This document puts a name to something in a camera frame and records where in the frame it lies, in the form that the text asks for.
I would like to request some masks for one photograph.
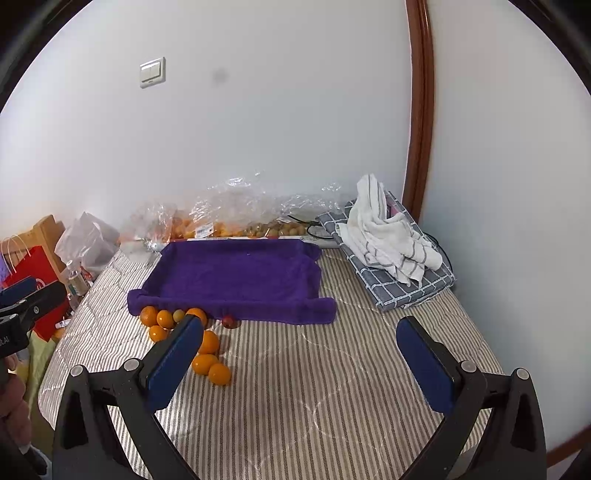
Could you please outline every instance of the clear plastic bag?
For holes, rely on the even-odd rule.
[[[84,212],[64,231],[55,252],[68,270],[76,270],[81,265],[96,279],[115,255],[118,237],[116,229]]]
[[[141,240],[149,250],[159,251],[173,234],[173,219],[177,211],[172,203],[146,203],[138,208],[121,230],[121,243]]]
[[[274,196],[257,174],[252,180],[229,179],[207,189],[192,208],[187,228],[195,238],[305,235],[307,220],[345,203],[335,184],[317,194]]]

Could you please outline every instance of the purple fabric tray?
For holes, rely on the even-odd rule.
[[[336,302],[318,298],[321,253],[296,239],[173,242],[142,288],[128,293],[129,312],[198,307],[215,319],[330,323]]]

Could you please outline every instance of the gray plaid box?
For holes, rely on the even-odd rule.
[[[392,193],[386,192],[386,201],[391,209],[393,208],[397,212],[402,212],[408,219],[410,225],[418,233],[423,235],[423,232],[410,216],[406,208],[402,206]],[[365,285],[366,290],[372,296],[376,307],[382,312],[396,307],[407,308],[422,303],[425,300],[434,297],[445,288],[451,287],[455,283],[456,277],[453,275],[449,261],[441,251],[441,248],[438,248],[439,253],[443,256],[443,264],[441,265],[441,268],[437,271],[426,268],[421,287],[413,281],[411,281],[412,283],[410,286],[407,286],[404,283],[400,283],[385,270],[363,265],[361,260],[359,260],[359,258],[353,254],[351,249],[343,243],[341,237],[336,232],[336,224],[347,222],[352,206],[353,202],[349,202],[345,206],[344,214],[342,212],[327,212],[320,215],[318,220],[339,244],[339,247],[345,253],[351,265],[353,265],[355,273],[357,273],[357,276]]]

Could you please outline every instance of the white towel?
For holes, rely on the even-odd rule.
[[[367,267],[381,268],[398,281],[421,285],[425,267],[438,270],[443,259],[403,213],[387,218],[384,186],[373,174],[357,183],[357,201],[347,223],[336,228],[343,242]]]

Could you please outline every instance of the blue gripper pad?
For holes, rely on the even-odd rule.
[[[187,368],[197,355],[203,340],[203,326],[200,319],[193,315],[187,315],[175,327],[169,339],[172,342],[148,378],[146,401],[151,411],[168,407],[179,383],[187,373]],[[152,348],[155,349],[161,346],[160,344],[166,345],[169,339],[156,343]]]
[[[453,381],[406,318],[398,322],[396,343],[431,409],[444,415],[451,413],[455,403]]]
[[[37,289],[37,280],[33,277],[23,278],[8,288],[0,291],[0,308],[14,305],[19,300],[29,296]]]

